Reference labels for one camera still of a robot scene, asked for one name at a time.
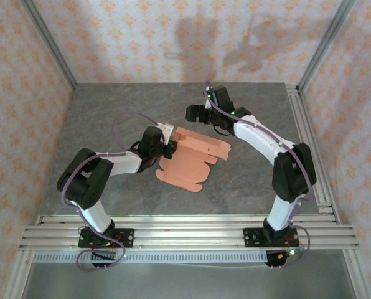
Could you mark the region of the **orange paper box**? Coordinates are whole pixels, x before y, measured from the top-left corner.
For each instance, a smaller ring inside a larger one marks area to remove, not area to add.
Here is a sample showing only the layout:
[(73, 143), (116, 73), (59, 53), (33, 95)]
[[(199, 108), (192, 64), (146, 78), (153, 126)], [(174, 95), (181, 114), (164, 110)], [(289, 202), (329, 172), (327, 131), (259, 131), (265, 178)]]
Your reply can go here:
[(175, 130), (173, 140), (177, 149), (171, 159), (161, 158), (156, 177), (168, 184), (190, 192), (202, 190), (210, 173), (210, 165), (229, 157), (231, 145), (225, 141), (185, 128)]

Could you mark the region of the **wide aluminium extrusion beam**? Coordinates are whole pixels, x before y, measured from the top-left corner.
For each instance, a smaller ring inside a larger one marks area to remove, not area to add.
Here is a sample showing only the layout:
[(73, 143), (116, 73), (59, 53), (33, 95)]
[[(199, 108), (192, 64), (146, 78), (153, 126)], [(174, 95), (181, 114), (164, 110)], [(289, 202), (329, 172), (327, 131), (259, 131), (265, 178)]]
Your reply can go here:
[[(350, 226), (296, 229), (299, 245), (311, 249), (356, 249), (359, 241)], [(22, 249), (76, 249), (79, 234), (73, 228), (28, 227), (20, 243)], [(135, 229), (133, 249), (243, 249), (242, 228)], [(273, 247), (285, 249), (291, 247)]]

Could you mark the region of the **black left base electronics board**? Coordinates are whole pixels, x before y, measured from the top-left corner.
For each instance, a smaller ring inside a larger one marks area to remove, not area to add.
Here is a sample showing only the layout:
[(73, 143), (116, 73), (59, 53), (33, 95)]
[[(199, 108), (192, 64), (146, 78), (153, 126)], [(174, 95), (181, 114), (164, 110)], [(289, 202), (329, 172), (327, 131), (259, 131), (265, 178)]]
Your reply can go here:
[(95, 268), (110, 268), (116, 262), (116, 254), (100, 250), (92, 250), (92, 265)]

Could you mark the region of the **black base electronics board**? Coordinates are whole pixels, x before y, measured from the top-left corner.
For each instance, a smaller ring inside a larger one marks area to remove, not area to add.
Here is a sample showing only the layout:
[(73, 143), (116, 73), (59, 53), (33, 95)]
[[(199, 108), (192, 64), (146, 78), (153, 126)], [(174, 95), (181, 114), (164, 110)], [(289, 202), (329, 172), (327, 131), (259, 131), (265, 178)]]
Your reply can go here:
[(282, 269), (299, 262), (303, 256), (304, 251), (298, 249), (269, 251), (266, 253), (267, 261), (265, 265), (270, 269)]
[(110, 268), (116, 262), (116, 254), (100, 250), (92, 250), (92, 265), (95, 268)]

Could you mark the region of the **grey metal panel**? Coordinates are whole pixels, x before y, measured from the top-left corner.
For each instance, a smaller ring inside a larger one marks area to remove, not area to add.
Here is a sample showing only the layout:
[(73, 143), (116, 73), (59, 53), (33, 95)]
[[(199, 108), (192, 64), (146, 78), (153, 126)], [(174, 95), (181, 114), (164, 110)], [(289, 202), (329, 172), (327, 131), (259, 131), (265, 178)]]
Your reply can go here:
[(73, 264), (39, 263), (22, 299), (356, 299), (344, 271), (334, 270), (123, 264), (85, 273)]

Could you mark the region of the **black right base electronics board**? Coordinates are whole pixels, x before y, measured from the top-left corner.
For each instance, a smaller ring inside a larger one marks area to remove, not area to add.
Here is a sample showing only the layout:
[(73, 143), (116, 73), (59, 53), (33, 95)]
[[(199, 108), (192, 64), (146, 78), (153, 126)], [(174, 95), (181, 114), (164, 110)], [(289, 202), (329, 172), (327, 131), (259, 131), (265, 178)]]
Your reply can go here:
[(299, 262), (303, 256), (304, 251), (298, 249), (269, 251), (266, 253), (267, 261), (265, 265), (270, 269), (282, 269)]

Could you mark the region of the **narrow aluminium extrusion rail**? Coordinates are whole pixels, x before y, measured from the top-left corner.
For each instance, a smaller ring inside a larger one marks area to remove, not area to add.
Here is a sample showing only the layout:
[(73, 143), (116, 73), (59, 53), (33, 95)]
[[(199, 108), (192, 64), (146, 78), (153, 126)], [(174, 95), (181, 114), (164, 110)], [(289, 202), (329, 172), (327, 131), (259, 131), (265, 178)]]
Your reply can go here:
[[(266, 216), (259, 215), (150, 215), (150, 216), (111, 216), (115, 222), (263, 222)], [(333, 214), (300, 214), (293, 217), (294, 222), (336, 223)], [(82, 222), (80, 216), (42, 216), (40, 223), (75, 223)]]

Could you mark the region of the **aluminium side rail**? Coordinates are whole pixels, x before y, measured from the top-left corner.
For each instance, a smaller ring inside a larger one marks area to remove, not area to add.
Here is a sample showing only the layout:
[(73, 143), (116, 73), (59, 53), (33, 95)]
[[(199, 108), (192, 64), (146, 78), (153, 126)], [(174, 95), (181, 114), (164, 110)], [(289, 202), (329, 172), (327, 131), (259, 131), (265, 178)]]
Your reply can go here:
[(308, 111), (303, 103), (302, 96), (298, 93), (298, 89), (295, 85), (286, 84), (286, 91), (300, 140), (308, 144), (311, 149), (312, 160), (317, 177), (317, 182), (313, 189), (319, 212), (321, 214), (333, 215), (334, 222), (336, 224), (341, 224), (334, 196), (322, 165), (314, 131), (312, 129)]

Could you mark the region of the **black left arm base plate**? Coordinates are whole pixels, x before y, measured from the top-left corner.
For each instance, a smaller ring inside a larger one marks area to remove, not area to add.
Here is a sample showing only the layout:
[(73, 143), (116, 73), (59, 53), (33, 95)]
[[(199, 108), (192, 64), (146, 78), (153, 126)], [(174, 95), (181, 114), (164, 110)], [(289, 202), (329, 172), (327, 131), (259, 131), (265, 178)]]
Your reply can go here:
[[(111, 228), (105, 233), (106, 236), (121, 242), (126, 248), (132, 248), (134, 241), (134, 229)], [(89, 228), (80, 231), (78, 247), (83, 249), (102, 249), (108, 247), (120, 247), (117, 243), (104, 239)]]

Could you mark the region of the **aluminium frame post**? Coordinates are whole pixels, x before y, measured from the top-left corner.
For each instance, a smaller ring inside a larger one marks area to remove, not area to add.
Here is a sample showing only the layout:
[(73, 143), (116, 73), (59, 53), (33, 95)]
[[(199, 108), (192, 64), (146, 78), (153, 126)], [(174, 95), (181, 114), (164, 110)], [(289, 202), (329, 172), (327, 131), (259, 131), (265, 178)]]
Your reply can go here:
[(49, 30), (46, 22), (44, 21), (44, 18), (42, 17), (37, 6), (35, 5), (34, 0), (20, 0), (20, 2), (23, 5), (26, 12), (28, 13), (30, 19), (34, 23), (39, 35), (41, 36), (42, 40), (47, 46), (50, 54), (55, 60), (55, 63), (60, 69), (70, 89), (72, 90), (73, 93), (75, 93), (78, 87), (78, 83), (75, 79), (75, 76), (73, 75), (70, 67), (68, 66), (62, 52), (59, 49), (58, 44), (56, 43), (51, 31)]
[(329, 23), (327, 30), (325, 31), (319, 45), (317, 46), (311, 60), (308, 63), (308, 66), (306, 67), (299, 83), (296, 86), (298, 94), (302, 94), (307, 88), (308, 83), (311, 81), (319, 64), (321, 63), (329, 47), (335, 40), (355, 2), (356, 0), (342, 0), (340, 2), (340, 5), (337, 8), (336, 13), (334, 14), (334, 17)]

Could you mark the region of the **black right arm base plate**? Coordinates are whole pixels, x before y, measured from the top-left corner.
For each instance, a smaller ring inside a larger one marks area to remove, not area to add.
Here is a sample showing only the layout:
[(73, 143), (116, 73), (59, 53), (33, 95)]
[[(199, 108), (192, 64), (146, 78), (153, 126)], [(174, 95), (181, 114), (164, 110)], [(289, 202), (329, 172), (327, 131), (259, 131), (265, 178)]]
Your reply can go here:
[(273, 231), (268, 228), (244, 228), (243, 240), (245, 247), (298, 247), (299, 239), (297, 230), (285, 228), (281, 231)]

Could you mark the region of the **aluminium frame leg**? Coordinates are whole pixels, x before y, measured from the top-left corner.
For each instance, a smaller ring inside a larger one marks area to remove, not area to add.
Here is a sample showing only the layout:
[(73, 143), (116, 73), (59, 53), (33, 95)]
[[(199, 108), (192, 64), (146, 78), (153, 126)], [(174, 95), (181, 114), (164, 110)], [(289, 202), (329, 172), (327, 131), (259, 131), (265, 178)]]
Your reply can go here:
[(344, 249), (343, 255), (356, 299), (371, 299), (369, 272), (360, 250)]
[(3, 299), (21, 299), (34, 259), (34, 251), (18, 251)]

